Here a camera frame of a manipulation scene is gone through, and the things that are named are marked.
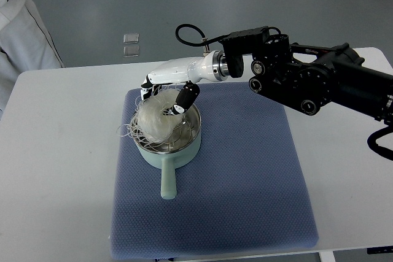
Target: blue cushion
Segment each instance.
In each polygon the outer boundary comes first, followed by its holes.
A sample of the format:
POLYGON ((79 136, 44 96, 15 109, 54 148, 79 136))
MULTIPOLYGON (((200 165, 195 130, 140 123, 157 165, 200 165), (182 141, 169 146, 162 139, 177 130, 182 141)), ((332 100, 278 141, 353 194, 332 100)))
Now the blue cushion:
MULTIPOLYGON (((161 170, 143 160, 132 138, 121 138, 112 257, 313 247, 318 234, 283 106, 248 83, 200 88, 201 148, 176 170, 175 199, 161 198, 161 170)), ((122 124, 137 96, 139 90, 128 92, 122 124)))

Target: pot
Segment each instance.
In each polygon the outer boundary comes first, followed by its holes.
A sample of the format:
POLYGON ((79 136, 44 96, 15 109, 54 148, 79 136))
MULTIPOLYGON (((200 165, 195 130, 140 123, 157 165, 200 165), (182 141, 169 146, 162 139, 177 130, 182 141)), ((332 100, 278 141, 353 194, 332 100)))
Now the pot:
POLYGON ((174 199, 177 195, 175 169, 188 164, 201 146, 201 115, 195 105, 186 111, 182 122, 163 144, 144 144, 136 140, 142 157, 153 167, 161 169, 161 197, 174 199))

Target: white lab coat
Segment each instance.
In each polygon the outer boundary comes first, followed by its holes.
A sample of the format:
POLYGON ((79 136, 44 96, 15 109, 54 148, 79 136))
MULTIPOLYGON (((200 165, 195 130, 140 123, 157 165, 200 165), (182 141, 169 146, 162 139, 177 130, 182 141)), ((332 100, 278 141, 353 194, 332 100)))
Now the white lab coat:
POLYGON ((32 0, 0 0, 0 118, 19 74, 64 67, 32 0))

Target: table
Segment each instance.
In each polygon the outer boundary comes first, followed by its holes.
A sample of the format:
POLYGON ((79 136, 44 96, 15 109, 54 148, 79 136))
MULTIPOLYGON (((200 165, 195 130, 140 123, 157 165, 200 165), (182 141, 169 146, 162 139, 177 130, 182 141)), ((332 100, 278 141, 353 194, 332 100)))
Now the table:
MULTIPOLYGON (((364 66, 393 73, 381 51, 364 66)), ((245 65, 251 57, 244 58, 245 65)), ((23 73, 0 121, 0 260, 111 261, 109 233, 123 100, 161 62, 23 73)), ((249 67, 241 79, 248 81, 249 67)), ((282 255, 393 244, 393 162, 367 137, 384 125, 334 103, 314 117, 286 108, 319 242, 282 255)), ((392 137, 379 141, 392 146, 392 137)))

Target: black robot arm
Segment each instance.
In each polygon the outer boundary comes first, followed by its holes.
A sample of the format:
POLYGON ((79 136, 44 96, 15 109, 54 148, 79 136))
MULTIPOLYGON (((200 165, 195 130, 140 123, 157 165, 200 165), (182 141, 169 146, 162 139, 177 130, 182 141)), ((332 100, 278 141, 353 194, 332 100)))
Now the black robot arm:
POLYGON ((243 73, 242 54, 252 54, 252 91, 307 115, 315 115, 329 102, 361 112, 388 125, 368 138, 368 146, 393 160, 393 151, 376 140, 393 132, 393 76, 362 67, 348 43, 332 48, 289 44, 277 28, 262 27, 231 33, 220 41, 232 77, 243 73), (270 35, 270 29, 277 34, 270 35), (314 55, 311 63, 294 53, 314 55))

